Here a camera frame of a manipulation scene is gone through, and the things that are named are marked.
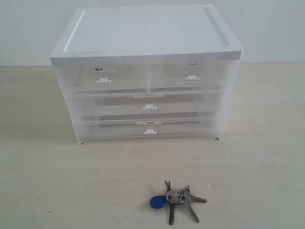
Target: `white storage drawers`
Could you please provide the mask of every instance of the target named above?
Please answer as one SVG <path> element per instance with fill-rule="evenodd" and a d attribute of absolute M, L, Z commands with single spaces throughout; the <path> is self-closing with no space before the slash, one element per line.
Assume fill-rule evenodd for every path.
<path fill-rule="evenodd" d="M 80 144 L 220 139 L 242 53 L 212 5 L 80 9 L 51 61 Z"/>

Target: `white lid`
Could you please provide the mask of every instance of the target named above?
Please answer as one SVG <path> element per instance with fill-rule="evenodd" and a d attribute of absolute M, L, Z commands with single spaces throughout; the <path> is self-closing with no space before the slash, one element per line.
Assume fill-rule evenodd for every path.
<path fill-rule="evenodd" d="M 54 65 L 71 57 L 124 57 L 126 62 L 132 56 L 133 62 L 155 62 L 160 60 L 156 55 L 166 60 L 196 54 L 208 60 L 240 59 L 242 51 L 213 5 L 79 9 L 51 59 Z"/>

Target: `table surface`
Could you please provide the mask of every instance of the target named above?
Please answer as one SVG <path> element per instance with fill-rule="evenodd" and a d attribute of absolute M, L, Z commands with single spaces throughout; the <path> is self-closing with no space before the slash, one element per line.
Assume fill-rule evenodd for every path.
<path fill-rule="evenodd" d="M 149 200 L 186 184 L 208 199 L 175 228 L 302 229 L 305 64 L 241 66 L 219 142 L 77 145 L 51 67 L 0 68 L 0 224 L 4 229 L 166 228 Z"/>

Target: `drawer handle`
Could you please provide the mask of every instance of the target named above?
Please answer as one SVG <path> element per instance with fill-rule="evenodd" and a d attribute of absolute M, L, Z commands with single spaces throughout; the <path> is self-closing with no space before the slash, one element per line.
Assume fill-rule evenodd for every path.
<path fill-rule="evenodd" d="M 147 131 L 144 132 L 145 135 L 156 135 L 157 131 L 154 131 L 153 129 L 147 129 Z"/>
<path fill-rule="evenodd" d="M 189 77 L 185 78 L 186 81 L 200 81 L 200 78 L 197 78 L 195 75 L 189 75 Z"/>
<path fill-rule="evenodd" d="M 146 104 L 146 106 L 143 107 L 143 110 L 157 110 L 157 107 L 153 106 L 153 104 Z"/>
<path fill-rule="evenodd" d="M 108 78 L 100 78 L 99 80 L 95 81 L 96 83 L 111 83 L 111 80 L 108 80 Z"/>

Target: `drawer front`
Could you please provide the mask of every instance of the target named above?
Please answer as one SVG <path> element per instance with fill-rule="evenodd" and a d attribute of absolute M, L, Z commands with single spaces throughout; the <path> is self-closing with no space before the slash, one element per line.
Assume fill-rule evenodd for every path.
<path fill-rule="evenodd" d="M 59 77 L 61 86 L 67 86 L 76 95 L 147 92 L 147 67 L 71 66 L 59 69 L 58 74 L 62 75 L 62 78 L 68 78 L 61 80 Z"/>
<path fill-rule="evenodd" d="M 80 142 L 105 137 L 156 136 L 175 134 L 200 134 L 215 132 L 215 121 L 159 122 L 158 125 L 137 124 L 73 124 Z"/>
<path fill-rule="evenodd" d="M 73 121 L 84 122 L 88 120 L 98 121 L 98 119 L 103 119 L 101 117 L 103 115 L 117 117 L 120 114 L 120 118 L 123 118 L 122 115 L 126 114 L 216 111 L 220 99 L 220 93 L 211 93 L 166 95 L 165 97 L 155 98 L 73 98 L 66 99 L 66 103 Z"/>
<path fill-rule="evenodd" d="M 149 68 L 151 92 L 211 90 L 224 85 L 226 62 L 155 65 Z"/>

